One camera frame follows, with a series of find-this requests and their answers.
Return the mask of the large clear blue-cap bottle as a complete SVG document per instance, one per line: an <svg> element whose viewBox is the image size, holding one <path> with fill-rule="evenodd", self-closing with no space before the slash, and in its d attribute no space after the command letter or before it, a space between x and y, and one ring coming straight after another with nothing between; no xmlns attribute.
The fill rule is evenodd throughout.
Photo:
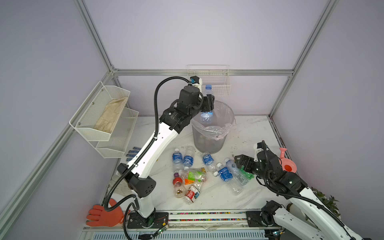
<svg viewBox="0 0 384 240"><path fill-rule="evenodd" d="M201 122L205 125L210 124L213 119L215 96L213 95L212 85L206 85L204 90L204 101L201 113Z"/></svg>

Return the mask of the yellow-cap clear bottle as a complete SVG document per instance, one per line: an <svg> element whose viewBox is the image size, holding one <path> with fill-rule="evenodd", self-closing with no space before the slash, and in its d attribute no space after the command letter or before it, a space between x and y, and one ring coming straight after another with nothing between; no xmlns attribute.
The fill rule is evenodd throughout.
<svg viewBox="0 0 384 240"><path fill-rule="evenodd" d="M196 173L197 175L201 175L201 176L203 176L203 175L206 175L206 174L207 174L207 172L206 172L206 169L205 169L205 168L194 169L194 171L195 171L195 173Z"/></svg>

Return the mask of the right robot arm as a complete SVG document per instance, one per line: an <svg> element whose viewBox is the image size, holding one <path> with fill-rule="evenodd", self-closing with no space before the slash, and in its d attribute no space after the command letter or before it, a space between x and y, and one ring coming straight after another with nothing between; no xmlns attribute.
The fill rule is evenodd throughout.
<svg viewBox="0 0 384 240"><path fill-rule="evenodd" d="M257 217L248 215L249 222L264 227L280 226L302 240L360 240L362 237L347 227L296 173L283 169L282 158L269 148L260 149L254 158L238 155L234 158L238 168L263 180L264 186L277 196L289 200L312 222L291 214L282 204L268 201Z"/></svg>

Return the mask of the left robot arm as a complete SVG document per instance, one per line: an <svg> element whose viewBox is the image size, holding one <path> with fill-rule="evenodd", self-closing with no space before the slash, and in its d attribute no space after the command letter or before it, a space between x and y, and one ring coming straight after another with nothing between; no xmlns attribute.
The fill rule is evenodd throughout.
<svg viewBox="0 0 384 240"><path fill-rule="evenodd" d="M156 182L149 174L166 147L188 126L192 119L214 109L215 96L204 95L193 85L185 86L169 108L156 117L155 131L139 153L127 164L120 164L120 180L133 191L138 214L148 219L155 214L151 193Z"/></svg>

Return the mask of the clear plastic bin liner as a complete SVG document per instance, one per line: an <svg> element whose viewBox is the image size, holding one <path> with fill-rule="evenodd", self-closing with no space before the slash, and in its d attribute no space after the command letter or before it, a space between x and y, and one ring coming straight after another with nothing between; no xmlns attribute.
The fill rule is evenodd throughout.
<svg viewBox="0 0 384 240"><path fill-rule="evenodd" d="M211 140L223 140L235 123L235 114L232 108L224 102L215 101L213 119L210 124L201 122L201 113L192 120L192 127L202 136Z"/></svg>

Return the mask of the grey mesh waste bin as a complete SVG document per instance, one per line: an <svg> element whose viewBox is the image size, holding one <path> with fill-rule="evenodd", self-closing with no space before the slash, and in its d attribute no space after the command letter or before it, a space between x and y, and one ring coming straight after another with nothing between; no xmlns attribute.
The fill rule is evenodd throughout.
<svg viewBox="0 0 384 240"><path fill-rule="evenodd" d="M219 152L235 123L232 108L224 102L215 101L212 113L200 113L191 120L194 145L200 152Z"/></svg>

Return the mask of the green plastic bottle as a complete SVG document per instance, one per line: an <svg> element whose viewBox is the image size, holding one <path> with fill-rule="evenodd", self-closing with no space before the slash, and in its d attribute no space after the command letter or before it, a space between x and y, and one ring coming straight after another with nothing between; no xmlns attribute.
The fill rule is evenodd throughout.
<svg viewBox="0 0 384 240"><path fill-rule="evenodd" d="M245 178L246 178L247 180L251 180L251 179L253 179L253 178L255 177L254 174L246 172L245 169L244 169L244 166L242 166L242 168L240 169L240 171L241 171L241 173L245 176Z"/></svg>

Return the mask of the clear light-blue label bottle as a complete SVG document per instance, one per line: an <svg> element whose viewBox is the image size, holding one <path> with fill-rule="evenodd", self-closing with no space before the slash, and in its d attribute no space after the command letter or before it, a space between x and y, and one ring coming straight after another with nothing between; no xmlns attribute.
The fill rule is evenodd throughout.
<svg viewBox="0 0 384 240"><path fill-rule="evenodd" d="M225 163L230 172L233 174L234 178L238 181L241 186L245 186L249 182L249 180L241 172L241 170L238 169L236 163L232 159L226 158Z"/></svg>

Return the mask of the pink watering can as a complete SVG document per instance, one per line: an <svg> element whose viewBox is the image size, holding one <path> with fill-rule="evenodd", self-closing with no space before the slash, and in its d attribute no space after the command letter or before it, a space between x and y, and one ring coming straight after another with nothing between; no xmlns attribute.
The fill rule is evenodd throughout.
<svg viewBox="0 0 384 240"><path fill-rule="evenodd" d="M281 151L280 160L281 160L281 166L283 170L287 172L296 173L298 170L296 164L292 160L285 157L285 153L287 149L280 148L280 151Z"/></svg>

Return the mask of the Pocari Sweat bottle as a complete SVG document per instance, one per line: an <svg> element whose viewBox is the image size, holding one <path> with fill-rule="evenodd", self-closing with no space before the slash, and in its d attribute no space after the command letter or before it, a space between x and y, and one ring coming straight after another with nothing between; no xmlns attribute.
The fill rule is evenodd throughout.
<svg viewBox="0 0 384 240"><path fill-rule="evenodd" d="M213 159L212 155L208 152L205 152L202 154L202 160L205 165L206 170L208 170L210 173L213 174L214 177L217 177L219 175L217 170L217 165L215 163L215 160Z"/></svg>

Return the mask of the capless blue label bottle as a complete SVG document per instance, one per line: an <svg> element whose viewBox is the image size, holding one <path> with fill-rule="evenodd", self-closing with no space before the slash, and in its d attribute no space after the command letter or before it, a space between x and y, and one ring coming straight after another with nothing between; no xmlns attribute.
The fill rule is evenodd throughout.
<svg viewBox="0 0 384 240"><path fill-rule="evenodd" d="M196 150L193 146L187 146L186 152L183 158L183 165L185 167L191 168L194 164Z"/></svg>

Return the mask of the green orange label bottle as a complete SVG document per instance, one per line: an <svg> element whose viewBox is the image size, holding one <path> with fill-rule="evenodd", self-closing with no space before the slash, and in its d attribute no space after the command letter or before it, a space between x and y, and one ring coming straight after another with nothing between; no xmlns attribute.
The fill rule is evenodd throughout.
<svg viewBox="0 0 384 240"><path fill-rule="evenodd" d="M206 182L207 181L207 174L206 175L197 175L193 169L188 170L180 170L179 174L184 178L185 185L191 185L194 182Z"/></svg>

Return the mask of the red label clear bottle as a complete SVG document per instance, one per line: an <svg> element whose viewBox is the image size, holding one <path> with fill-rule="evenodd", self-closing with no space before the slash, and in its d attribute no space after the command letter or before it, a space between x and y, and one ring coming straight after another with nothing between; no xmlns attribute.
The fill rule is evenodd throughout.
<svg viewBox="0 0 384 240"><path fill-rule="evenodd" d="M187 204L193 204L201 194L202 186L204 182L194 182L184 196L184 200Z"/></svg>

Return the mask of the red label purple-cap bottle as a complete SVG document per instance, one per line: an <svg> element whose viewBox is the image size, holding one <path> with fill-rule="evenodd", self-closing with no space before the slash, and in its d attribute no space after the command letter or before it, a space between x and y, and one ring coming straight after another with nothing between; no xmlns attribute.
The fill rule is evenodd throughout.
<svg viewBox="0 0 384 240"><path fill-rule="evenodd" d="M176 198L183 198L187 192L185 180L179 173L174 173L173 179L174 195Z"/></svg>

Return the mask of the potted green plant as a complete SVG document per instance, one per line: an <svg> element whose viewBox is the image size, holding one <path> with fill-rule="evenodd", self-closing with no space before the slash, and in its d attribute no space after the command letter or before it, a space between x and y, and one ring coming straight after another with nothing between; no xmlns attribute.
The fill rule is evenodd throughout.
<svg viewBox="0 0 384 240"><path fill-rule="evenodd" d="M316 188L311 187L312 192L316 197L339 219L341 219L341 214L339 212L337 203L339 202L333 196L327 197L324 193L317 190Z"/></svg>

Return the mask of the blue dotted work glove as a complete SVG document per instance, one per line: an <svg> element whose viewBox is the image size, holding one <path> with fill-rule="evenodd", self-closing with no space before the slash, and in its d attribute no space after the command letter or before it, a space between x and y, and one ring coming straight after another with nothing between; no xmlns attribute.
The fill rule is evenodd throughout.
<svg viewBox="0 0 384 240"><path fill-rule="evenodd" d="M141 148L139 147L133 147L131 150L129 150L126 154L126 161L131 161L140 152L140 150Z"/></svg>

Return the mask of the beige cloth in shelf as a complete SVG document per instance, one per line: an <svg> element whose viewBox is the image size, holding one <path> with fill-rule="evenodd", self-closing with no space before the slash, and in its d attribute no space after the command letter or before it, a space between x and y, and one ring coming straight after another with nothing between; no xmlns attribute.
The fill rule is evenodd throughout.
<svg viewBox="0 0 384 240"><path fill-rule="evenodd" d="M100 118L97 120L94 129L102 131L108 134L113 132L113 129L119 119L120 113L126 105L128 97L123 97L120 99L113 99L110 101Z"/></svg>

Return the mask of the white mesh lower shelf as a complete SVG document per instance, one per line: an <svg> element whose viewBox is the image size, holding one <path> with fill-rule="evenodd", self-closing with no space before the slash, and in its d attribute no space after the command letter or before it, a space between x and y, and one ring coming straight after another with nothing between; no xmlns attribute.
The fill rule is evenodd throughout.
<svg viewBox="0 0 384 240"><path fill-rule="evenodd" d="M98 142L97 152L104 159L120 159L125 155L139 112L124 108L111 138L107 142Z"/></svg>

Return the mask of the white mesh shelf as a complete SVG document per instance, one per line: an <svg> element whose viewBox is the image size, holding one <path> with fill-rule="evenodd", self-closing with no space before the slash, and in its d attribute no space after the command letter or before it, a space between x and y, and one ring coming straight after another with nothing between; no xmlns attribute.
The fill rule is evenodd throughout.
<svg viewBox="0 0 384 240"><path fill-rule="evenodd" d="M125 155L139 112L124 108L111 138L107 142L98 142L97 152L104 159L120 159Z"/></svg>
<svg viewBox="0 0 384 240"><path fill-rule="evenodd" d="M88 142L106 142L122 115L130 91L99 82L69 121Z"/></svg>

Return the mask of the white mesh upper shelf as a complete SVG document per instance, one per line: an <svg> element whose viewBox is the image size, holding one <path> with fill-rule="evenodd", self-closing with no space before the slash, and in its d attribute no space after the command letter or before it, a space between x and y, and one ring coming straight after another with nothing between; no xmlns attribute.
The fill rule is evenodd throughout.
<svg viewBox="0 0 384 240"><path fill-rule="evenodd" d="M106 142L122 115L130 91L99 82L69 121L88 142Z"/></svg>

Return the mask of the orange rubber glove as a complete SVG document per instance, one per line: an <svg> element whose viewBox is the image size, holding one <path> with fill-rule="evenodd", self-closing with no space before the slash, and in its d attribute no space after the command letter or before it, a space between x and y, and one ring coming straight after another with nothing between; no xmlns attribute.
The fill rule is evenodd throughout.
<svg viewBox="0 0 384 240"><path fill-rule="evenodd" d="M122 224L124 213L121 207L107 212L103 206L94 205L87 215L86 225L90 227L115 227Z"/></svg>

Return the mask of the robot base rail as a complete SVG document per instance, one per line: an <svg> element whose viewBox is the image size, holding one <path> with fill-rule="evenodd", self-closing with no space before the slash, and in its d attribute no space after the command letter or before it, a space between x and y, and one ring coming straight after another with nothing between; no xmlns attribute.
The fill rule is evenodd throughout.
<svg viewBox="0 0 384 240"><path fill-rule="evenodd" d="M229 226L257 229L279 229L273 224L262 223L261 210L195 210L195 211L157 211L147 220L138 213L128 215L125 226L127 229L159 229L164 224L173 228L181 227L212 227Z"/></svg>

